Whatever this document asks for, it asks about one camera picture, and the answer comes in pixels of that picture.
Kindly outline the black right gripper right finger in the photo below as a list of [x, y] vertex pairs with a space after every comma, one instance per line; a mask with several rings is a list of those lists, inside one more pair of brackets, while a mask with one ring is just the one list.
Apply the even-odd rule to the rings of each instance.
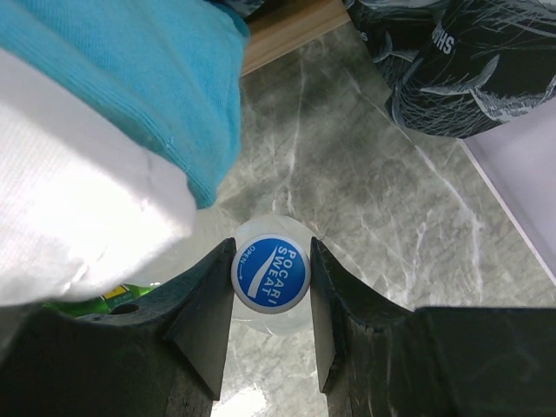
[[552, 416], [551, 308], [407, 310], [311, 241], [319, 389], [332, 416]]

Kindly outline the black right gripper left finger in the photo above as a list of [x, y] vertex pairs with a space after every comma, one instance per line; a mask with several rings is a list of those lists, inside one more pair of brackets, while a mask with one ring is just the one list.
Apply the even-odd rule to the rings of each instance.
[[210, 415], [222, 389], [235, 252], [228, 238], [108, 314], [3, 313], [2, 415]]

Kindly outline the dark green Perrier bottle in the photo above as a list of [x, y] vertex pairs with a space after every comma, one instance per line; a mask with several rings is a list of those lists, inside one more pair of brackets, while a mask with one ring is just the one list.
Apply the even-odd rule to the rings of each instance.
[[138, 299], [160, 285], [159, 282], [151, 283], [147, 287], [122, 284], [112, 291], [96, 298], [79, 302], [49, 302], [43, 306], [67, 314], [72, 317], [82, 317], [89, 314], [109, 314], [115, 308]]

